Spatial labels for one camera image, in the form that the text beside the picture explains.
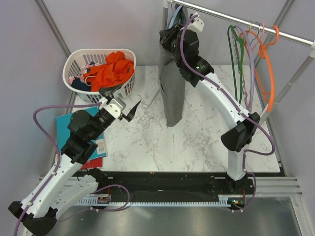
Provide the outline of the light blue hanger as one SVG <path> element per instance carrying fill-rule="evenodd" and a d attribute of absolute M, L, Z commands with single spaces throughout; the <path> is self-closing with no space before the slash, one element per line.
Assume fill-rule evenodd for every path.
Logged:
<path fill-rule="evenodd" d="M 175 5 L 175 10 L 169 20 L 169 23 L 167 25 L 167 29 L 170 29 L 171 27 L 173 27 L 174 25 L 176 25 L 177 23 L 182 24 L 183 23 L 183 17 L 182 17 L 182 5 Z"/>

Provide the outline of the grey shorts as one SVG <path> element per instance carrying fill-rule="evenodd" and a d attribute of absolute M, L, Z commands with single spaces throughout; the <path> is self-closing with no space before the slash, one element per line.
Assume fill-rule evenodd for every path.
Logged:
<path fill-rule="evenodd" d="M 182 11 L 182 25 L 184 25 L 188 18 L 188 10 L 183 7 Z M 186 81 L 175 63 L 173 54 L 163 49 L 161 45 L 158 75 L 166 125 L 173 127 L 182 119 Z"/>

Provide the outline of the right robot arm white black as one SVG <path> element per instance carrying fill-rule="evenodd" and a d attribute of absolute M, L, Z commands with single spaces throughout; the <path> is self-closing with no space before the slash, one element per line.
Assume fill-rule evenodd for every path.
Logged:
<path fill-rule="evenodd" d="M 225 181 L 225 187 L 235 194 L 243 188 L 243 154 L 252 141 L 260 116 L 250 113 L 232 98 L 213 67 L 199 55 L 197 33 L 183 30 L 183 27 L 175 24 L 159 32 L 159 81 L 166 124 L 173 127 L 182 119 L 186 82 L 213 102 L 229 128 L 221 136 L 221 142 L 228 150 L 227 174 L 230 178 Z"/>

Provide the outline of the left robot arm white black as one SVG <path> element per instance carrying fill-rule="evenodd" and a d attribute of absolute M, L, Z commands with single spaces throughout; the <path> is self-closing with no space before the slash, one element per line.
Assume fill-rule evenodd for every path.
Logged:
<path fill-rule="evenodd" d="M 33 236 L 45 236 L 64 212 L 80 199 L 116 187 L 116 184 L 108 185 L 106 174 L 94 168 L 87 171 L 81 181 L 66 191 L 61 191 L 97 149 L 96 139 L 115 120 L 132 121 L 139 106 L 135 104 L 125 115 L 124 101 L 111 96 L 106 88 L 101 88 L 99 93 L 102 96 L 99 102 L 73 105 L 76 111 L 71 115 L 67 126 L 70 136 L 62 148 L 55 146 L 57 157 L 53 166 L 26 198 L 20 202 L 14 201 L 8 207 L 18 219 L 14 235 L 17 235 L 19 226 L 23 225 Z"/>

